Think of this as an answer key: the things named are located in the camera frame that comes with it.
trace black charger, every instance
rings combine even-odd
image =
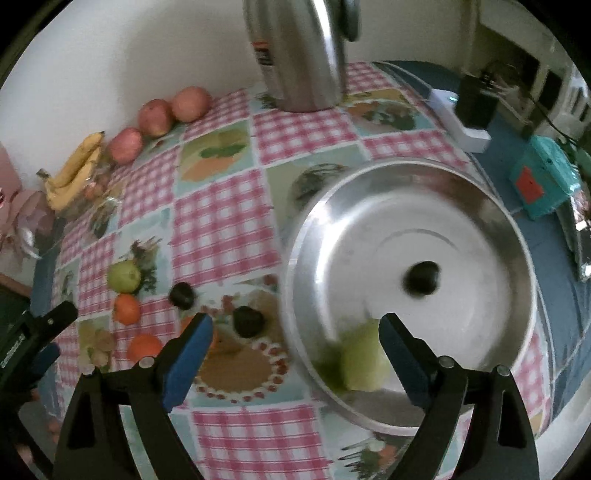
[[[499,104],[499,95],[492,76],[483,73],[480,78],[464,75],[460,82],[455,113],[466,128],[485,130],[491,123]]]

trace bunch of bananas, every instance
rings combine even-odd
[[[84,190],[87,180],[100,160],[100,144],[104,137],[105,132],[97,132],[86,137],[55,177],[51,177],[45,170],[37,172],[44,180],[47,203],[52,210],[61,212]]]

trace metal bowl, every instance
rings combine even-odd
[[[403,279],[422,261],[439,265],[439,286],[416,296]],[[337,412],[414,435],[423,412],[394,369],[379,391],[327,386],[319,366],[338,364],[343,334],[394,312],[438,356],[513,368],[533,333],[534,283],[525,241],[496,199],[445,165],[397,158],[350,171],[303,212],[282,275],[282,322],[292,357]]]

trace white power strip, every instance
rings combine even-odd
[[[457,146],[464,152],[483,153],[491,141],[486,130],[466,128],[456,117],[457,93],[448,90],[431,90],[429,105],[441,120],[443,126],[452,135]]]

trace silver thermos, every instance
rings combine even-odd
[[[359,36],[359,0],[244,0],[244,16],[277,108],[315,112],[341,102],[343,38]]]

